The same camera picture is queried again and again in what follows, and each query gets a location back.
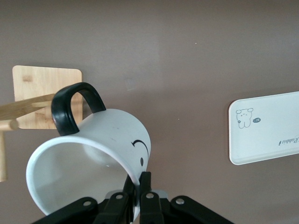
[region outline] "brown wall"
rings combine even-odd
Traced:
[[[14,101],[15,65],[80,69],[107,108],[147,127],[153,188],[235,223],[299,223],[298,155],[242,166],[228,158],[232,101],[299,91],[298,25],[297,0],[0,1],[0,105]],[[6,134],[0,223],[43,216],[25,169],[55,136]]]

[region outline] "wooden peg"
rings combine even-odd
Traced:
[[[31,112],[37,111],[41,107],[48,106],[48,103],[46,106],[34,106],[36,103],[52,101],[53,97],[54,94],[49,94],[0,106],[0,120],[16,119]]]
[[[0,120],[0,182],[7,180],[4,132],[18,129],[18,121]]]

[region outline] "mug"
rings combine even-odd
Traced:
[[[92,111],[78,126],[71,112],[76,92]],[[139,177],[146,171],[151,146],[143,124],[125,111],[106,109],[88,83],[58,91],[51,109],[61,136],[39,146],[26,169],[29,192],[40,210],[48,215],[86,196],[101,202],[108,192],[122,189],[129,175],[136,189],[136,218]]]

